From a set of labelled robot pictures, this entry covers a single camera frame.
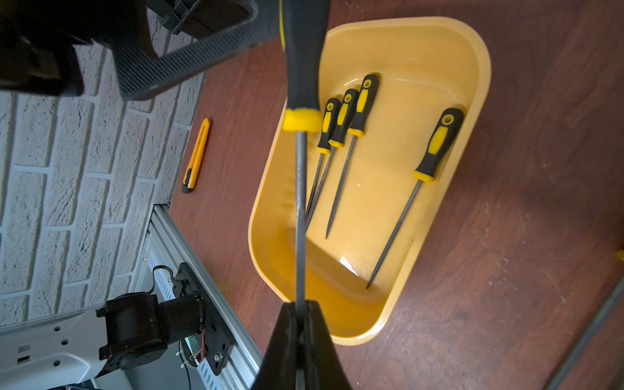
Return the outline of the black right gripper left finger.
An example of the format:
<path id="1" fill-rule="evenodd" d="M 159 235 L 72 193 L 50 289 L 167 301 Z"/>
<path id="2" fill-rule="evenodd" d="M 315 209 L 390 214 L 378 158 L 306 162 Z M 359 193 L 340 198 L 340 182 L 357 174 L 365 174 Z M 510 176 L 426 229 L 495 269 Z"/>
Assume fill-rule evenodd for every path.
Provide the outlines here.
<path id="1" fill-rule="evenodd" d="M 252 389 L 295 389 L 298 322 L 296 304 L 284 303 Z"/>

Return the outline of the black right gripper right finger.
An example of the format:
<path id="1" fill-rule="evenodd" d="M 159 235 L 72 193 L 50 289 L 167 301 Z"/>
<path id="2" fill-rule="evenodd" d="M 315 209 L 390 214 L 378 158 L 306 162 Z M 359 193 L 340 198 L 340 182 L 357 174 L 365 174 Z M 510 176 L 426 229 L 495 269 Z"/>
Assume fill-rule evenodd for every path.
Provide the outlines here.
<path id="1" fill-rule="evenodd" d="M 298 318 L 298 388 L 351 389 L 320 304 L 306 300 Z"/>

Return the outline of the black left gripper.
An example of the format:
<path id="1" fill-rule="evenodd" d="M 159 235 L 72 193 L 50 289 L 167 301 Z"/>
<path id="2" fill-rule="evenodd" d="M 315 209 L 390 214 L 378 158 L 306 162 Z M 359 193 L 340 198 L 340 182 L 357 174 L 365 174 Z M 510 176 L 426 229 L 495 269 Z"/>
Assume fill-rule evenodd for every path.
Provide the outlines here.
<path id="1" fill-rule="evenodd" d="M 250 17 L 162 57 L 145 1 L 3 1 L 1 89 L 78 97 L 85 84 L 76 47 L 110 49 L 120 97 L 145 101 L 279 35 L 277 1 L 244 1 Z"/>

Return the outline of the black yellow file nine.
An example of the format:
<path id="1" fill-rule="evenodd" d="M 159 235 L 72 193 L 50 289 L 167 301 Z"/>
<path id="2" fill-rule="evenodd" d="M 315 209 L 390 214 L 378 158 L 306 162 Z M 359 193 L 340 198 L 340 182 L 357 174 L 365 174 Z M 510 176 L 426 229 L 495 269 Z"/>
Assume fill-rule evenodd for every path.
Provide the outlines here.
<path id="1" fill-rule="evenodd" d="M 306 311 L 306 185 L 308 134 L 322 126 L 319 65 L 328 28 L 329 1 L 282 1 L 280 36 L 288 71 L 288 99 L 282 129 L 295 134 L 297 319 Z"/>

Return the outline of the black yellow file two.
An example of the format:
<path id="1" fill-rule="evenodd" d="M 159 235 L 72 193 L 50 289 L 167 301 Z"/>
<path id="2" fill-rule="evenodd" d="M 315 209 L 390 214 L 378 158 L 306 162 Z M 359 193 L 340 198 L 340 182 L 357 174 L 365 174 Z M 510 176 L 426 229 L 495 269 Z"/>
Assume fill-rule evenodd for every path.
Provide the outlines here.
<path id="1" fill-rule="evenodd" d="M 354 104 L 355 102 L 357 102 L 358 96 L 359 96 L 359 92 L 357 91 L 357 89 L 348 89 L 345 92 L 343 100 L 341 101 L 341 107 L 340 107 L 340 111 L 338 112 L 336 128 L 333 132 L 333 135 L 337 130 L 344 130 L 345 126 L 349 123 L 349 121 L 352 120 L 354 116 Z M 318 204 L 320 195 L 323 191 L 323 187 L 328 176 L 329 168 L 332 165 L 331 163 L 333 160 L 333 156 L 336 152 L 336 148 L 332 146 L 331 144 L 330 146 L 332 147 L 331 153 L 329 155 L 326 155 L 324 158 L 323 167 L 321 168 L 321 171 L 320 171 L 320 178 L 319 178 L 317 192 L 315 195 L 315 200 L 313 201 L 313 204 L 312 204 L 312 209 L 311 209 L 312 214 L 310 217 L 306 218 L 306 228 L 310 226 L 310 222 L 312 221 L 313 215 L 315 214 L 316 206 Z"/>

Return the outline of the black yellow file three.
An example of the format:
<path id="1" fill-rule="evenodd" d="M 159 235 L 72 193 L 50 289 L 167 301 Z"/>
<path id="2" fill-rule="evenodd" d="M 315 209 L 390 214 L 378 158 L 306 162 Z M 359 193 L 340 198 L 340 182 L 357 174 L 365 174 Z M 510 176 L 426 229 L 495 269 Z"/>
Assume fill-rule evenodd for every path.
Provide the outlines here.
<path id="1" fill-rule="evenodd" d="M 336 149 L 341 149 L 345 146 L 344 142 L 346 135 L 352 135 L 349 152 L 344 162 L 345 164 L 341 173 L 339 184 L 337 186 L 336 196 L 333 201 L 331 214 L 329 216 L 325 238 L 328 238 L 332 230 L 331 228 L 336 217 L 337 208 L 340 204 L 341 194 L 345 184 L 344 182 L 346 181 L 346 177 L 349 172 L 349 164 L 354 152 L 354 147 L 357 144 L 357 139 L 359 137 L 362 137 L 365 133 L 365 124 L 367 122 L 368 115 L 370 115 L 371 113 L 370 111 L 372 110 L 379 87 L 379 73 L 371 73 L 364 77 L 362 81 L 362 86 L 358 91 L 359 96 L 357 102 L 355 102 L 354 104 L 354 116 L 352 120 L 349 121 L 349 123 L 344 127 L 344 130 L 337 130 L 330 140 L 330 144 L 332 146 L 334 146 Z"/>

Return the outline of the yellow plastic tray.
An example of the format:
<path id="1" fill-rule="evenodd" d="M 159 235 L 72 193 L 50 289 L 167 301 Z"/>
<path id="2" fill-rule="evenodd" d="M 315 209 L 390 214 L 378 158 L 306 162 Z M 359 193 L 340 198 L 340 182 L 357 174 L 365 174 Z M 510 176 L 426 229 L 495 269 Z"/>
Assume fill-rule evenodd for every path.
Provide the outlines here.
<path id="1" fill-rule="evenodd" d="M 373 339 L 388 322 L 440 208 L 488 95 L 492 65 L 472 27 L 446 17 L 382 19 L 329 31 L 319 75 L 326 102 L 380 74 L 380 88 L 349 164 L 331 232 L 325 238 L 351 141 L 332 161 L 306 233 L 308 299 L 320 304 L 339 345 Z M 463 124 L 422 185 L 373 284 L 372 271 L 410 197 L 442 112 L 461 109 Z"/>

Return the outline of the black yellow file four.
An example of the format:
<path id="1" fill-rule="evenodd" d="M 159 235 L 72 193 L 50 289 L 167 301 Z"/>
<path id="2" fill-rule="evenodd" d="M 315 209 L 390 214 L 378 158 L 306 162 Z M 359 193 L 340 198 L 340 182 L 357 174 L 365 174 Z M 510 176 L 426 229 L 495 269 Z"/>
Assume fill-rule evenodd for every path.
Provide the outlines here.
<path id="1" fill-rule="evenodd" d="M 441 160 L 445 157 L 448 152 L 450 146 L 453 144 L 455 138 L 458 136 L 458 133 L 462 127 L 463 120 L 465 118 L 464 112 L 456 107 L 450 107 L 445 109 L 432 133 L 432 136 L 427 143 L 427 148 L 424 152 L 422 160 L 420 164 L 414 170 L 414 178 L 417 180 L 416 185 L 408 198 L 408 201 L 396 222 L 396 225 L 389 237 L 383 251 L 380 255 L 380 258 L 375 265 L 374 270 L 370 276 L 369 281 L 367 282 L 366 289 L 369 289 L 373 284 L 380 268 L 384 264 L 384 260 L 387 257 L 393 242 L 395 241 L 402 225 L 404 224 L 409 212 L 410 208 L 416 199 L 419 190 L 425 183 L 431 183 L 435 180 L 437 168 L 440 165 Z"/>

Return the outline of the black yellow file five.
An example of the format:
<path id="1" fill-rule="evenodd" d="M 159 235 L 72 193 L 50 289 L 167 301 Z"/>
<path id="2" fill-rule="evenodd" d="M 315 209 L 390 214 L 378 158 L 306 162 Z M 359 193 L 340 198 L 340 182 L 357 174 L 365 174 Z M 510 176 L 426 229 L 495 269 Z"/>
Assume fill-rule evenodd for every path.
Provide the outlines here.
<path id="1" fill-rule="evenodd" d="M 576 362 L 581 357 L 583 351 L 592 341 L 596 333 L 601 329 L 604 322 L 607 320 L 611 312 L 616 307 L 618 301 L 623 294 L 623 278 L 615 285 L 611 293 L 606 297 L 601 304 L 599 310 L 596 312 L 588 326 L 583 330 L 583 333 L 578 338 L 578 341 L 569 350 L 561 364 L 558 366 L 555 373 L 551 376 L 549 382 L 544 386 L 545 390 L 556 390 L 565 382 L 567 376 L 575 367 Z"/>

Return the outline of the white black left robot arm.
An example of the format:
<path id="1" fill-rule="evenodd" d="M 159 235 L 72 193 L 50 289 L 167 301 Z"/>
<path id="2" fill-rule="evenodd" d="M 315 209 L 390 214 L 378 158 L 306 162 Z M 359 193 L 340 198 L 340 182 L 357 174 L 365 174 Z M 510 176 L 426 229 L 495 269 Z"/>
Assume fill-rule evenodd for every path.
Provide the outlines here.
<path id="1" fill-rule="evenodd" d="M 263 356 L 164 205 L 200 74 L 275 1 L 1 4 L 1 386 L 78 386 L 182 346 L 205 389 Z"/>

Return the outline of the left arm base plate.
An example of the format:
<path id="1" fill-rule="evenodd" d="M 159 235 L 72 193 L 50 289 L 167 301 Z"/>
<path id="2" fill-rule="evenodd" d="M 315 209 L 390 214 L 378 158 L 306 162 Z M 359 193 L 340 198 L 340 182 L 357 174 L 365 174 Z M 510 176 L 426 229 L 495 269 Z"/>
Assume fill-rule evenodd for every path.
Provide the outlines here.
<path id="1" fill-rule="evenodd" d="M 214 375 L 220 375 L 229 362 L 235 339 L 214 301 L 204 289 L 199 278 L 188 263 L 181 263 L 173 282 L 176 298 L 192 297 L 191 318 L 199 347 L 201 362 L 207 362 Z"/>

